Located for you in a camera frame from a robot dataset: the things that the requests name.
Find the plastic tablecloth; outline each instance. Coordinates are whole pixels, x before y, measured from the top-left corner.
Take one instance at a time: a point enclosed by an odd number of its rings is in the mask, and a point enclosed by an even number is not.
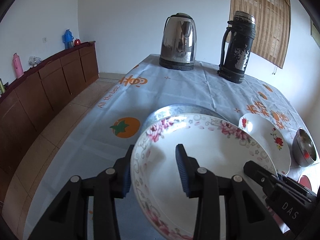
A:
[[[229,82],[218,76],[218,68],[197,61],[192,71],[170,70],[159,65],[159,55],[149,55],[135,66],[99,100],[52,160],[32,200],[23,239],[28,238],[71,176],[79,175],[85,179],[112,167],[116,159],[125,155],[129,145],[136,142],[139,128],[147,116],[169,104],[204,106],[235,125],[246,113],[262,115],[281,131],[292,151],[297,129],[308,130],[285,96],[278,89],[248,75],[241,84]],[[301,168],[292,158],[288,176],[298,180],[301,175],[307,175],[312,190],[317,192],[319,165]],[[89,218],[92,217],[92,203],[91,198]],[[144,217],[132,189],[123,200],[116,199],[116,211],[122,239],[163,239]],[[92,236],[90,221],[88,234]]]

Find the screw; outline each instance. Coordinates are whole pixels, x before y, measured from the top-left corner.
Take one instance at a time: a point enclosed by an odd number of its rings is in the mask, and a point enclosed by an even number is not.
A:
[[[73,182],[73,183],[75,183],[75,182],[78,182],[79,179],[80,179],[79,176],[72,176],[71,179],[70,179],[70,181]]]
[[[198,173],[200,173],[200,174],[205,174],[205,173],[207,172],[207,169],[204,168],[204,167],[199,167],[199,168],[197,169],[197,171],[198,171]]]
[[[106,174],[111,175],[111,174],[114,174],[115,172],[116,172],[116,170],[115,170],[114,168],[108,168],[108,169],[106,169]]]
[[[235,175],[235,176],[233,177],[233,180],[234,180],[235,182],[241,182],[241,181],[242,181],[242,177],[241,177],[240,175]]]

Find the kettle base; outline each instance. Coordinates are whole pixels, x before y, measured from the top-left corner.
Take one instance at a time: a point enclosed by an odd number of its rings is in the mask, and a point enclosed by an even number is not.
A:
[[[168,69],[180,70],[180,71],[193,70],[193,65],[194,65],[193,62],[192,63],[181,63],[181,62],[165,60],[163,58],[160,58],[159,64],[162,67],[165,67]]]
[[[236,84],[241,84],[242,81],[244,80],[244,73],[240,74],[240,73],[231,71],[230,69],[227,69],[225,67],[221,67],[220,65],[219,65],[218,74],[219,76],[225,78],[226,80],[229,80]]]

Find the brown wooden cabinet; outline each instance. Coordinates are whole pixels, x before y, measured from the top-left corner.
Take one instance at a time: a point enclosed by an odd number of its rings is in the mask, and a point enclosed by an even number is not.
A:
[[[0,201],[36,137],[97,78],[94,42],[85,42],[43,60],[7,87],[0,97]]]

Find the thermos handle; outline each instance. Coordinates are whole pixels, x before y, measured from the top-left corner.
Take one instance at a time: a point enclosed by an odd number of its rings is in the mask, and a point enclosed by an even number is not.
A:
[[[169,18],[170,18],[170,16],[169,16],[169,17],[167,18],[167,20],[165,21],[163,33],[164,33],[164,30],[165,30],[165,27],[167,26],[167,22],[168,22]]]
[[[220,58],[220,65],[219,67],[223,67],[223,62],[224,62],[224,48],[226,46],[226,41],[227,41],[227,36],[229,34],[229,32],[231,31],[231,27],[227,27],[226,32],[223,35],[223,39],[222,39],[222,46],[221,46],[221,58]]]

